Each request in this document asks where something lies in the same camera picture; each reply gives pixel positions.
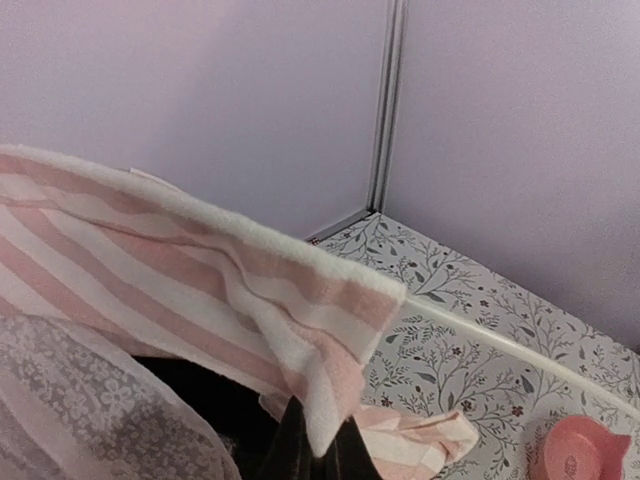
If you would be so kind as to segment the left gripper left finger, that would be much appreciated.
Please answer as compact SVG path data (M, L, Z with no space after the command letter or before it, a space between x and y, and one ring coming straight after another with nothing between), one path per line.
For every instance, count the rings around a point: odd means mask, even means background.
M303 408L296 397L287 404L279 428L260 469L264 480L309 480L312 453L306 435Z

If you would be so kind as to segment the white tent pole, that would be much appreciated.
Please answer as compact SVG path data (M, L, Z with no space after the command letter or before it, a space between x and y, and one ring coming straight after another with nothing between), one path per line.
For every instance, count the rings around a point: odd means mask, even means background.
M534 367L545 370L554 376L581 388L582 390L590 393L591 395L598 397L599 399L607 402L611 406L614 406L624 414L639 420L639 409L631 403L620 398L615 393L612 393L599 384L595 383L589 378L585 378L580 374L572 371L571 369L555 362L548 357L528 348L521 344L499 334L484 326L477 325L473 322L468 322L462 317L447 311L446 309L439 307L431 302L421 300L413 295L409 295L405 304L417 309L421 314L429 316L437 323L450 327L458 333L464 333L468 336L479 340L491 347L502 350L504 353L509 354L521 361L527 362Z

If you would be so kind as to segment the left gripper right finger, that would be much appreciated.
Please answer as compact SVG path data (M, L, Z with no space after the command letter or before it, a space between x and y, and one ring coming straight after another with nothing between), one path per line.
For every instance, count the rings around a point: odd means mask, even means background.
M325 456L319 478L325 480L381 480L353 417L345 421Z

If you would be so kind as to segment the pink striped pet tent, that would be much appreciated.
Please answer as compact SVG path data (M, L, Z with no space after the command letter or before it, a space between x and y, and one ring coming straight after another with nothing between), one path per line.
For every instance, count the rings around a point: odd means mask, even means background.
M1 309L89 326L255 391L281 421L296 397L324 457L353 417L382 479L430 479L479 435L365 405L363 371L403 284L160 180L25 146L1 149Z

